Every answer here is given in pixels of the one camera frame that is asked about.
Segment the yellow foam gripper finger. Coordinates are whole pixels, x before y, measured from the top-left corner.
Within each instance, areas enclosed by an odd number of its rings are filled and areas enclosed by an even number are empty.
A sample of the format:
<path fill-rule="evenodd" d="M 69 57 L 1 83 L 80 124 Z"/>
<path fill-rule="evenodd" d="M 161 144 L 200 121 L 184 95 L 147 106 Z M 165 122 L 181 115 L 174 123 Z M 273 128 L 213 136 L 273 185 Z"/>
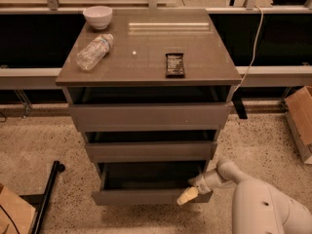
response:
<path fill-rule="evenodd" d="M 188 187 L 184 190 L 184 192 L 177 198 L 176 202 L 181 206 L 186 204 L 187 202 L 198 197 L 198 190 L 196 187 Z"/>

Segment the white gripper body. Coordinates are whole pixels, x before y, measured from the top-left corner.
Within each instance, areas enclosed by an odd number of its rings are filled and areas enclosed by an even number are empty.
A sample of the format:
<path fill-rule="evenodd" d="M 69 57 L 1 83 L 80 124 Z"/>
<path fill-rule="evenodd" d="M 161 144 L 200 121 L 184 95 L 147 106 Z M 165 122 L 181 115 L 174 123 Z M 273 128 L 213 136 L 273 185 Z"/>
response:
<path fill-rule="evenodd" d="M 212 192 L 212 187 L 209 185 L 209 174 L 202 173 L 188 180 L 188 183 L 198 190 L 199 194 L 207 194 Z"/>

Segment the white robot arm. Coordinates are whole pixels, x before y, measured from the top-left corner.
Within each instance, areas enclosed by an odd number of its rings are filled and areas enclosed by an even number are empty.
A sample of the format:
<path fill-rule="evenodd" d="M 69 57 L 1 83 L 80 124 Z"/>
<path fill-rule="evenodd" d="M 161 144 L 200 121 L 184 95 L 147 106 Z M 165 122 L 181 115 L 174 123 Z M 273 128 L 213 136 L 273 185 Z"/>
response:
<path fill-rule="evenodd" d="M 244 173 L 228 159 L 190 178 L 190 186 L 176 202 L 183 205 L 230 182 L 236 184 L 232 234 L 312 234 L 312 214 L 305 206 L 273 185 Z"/>

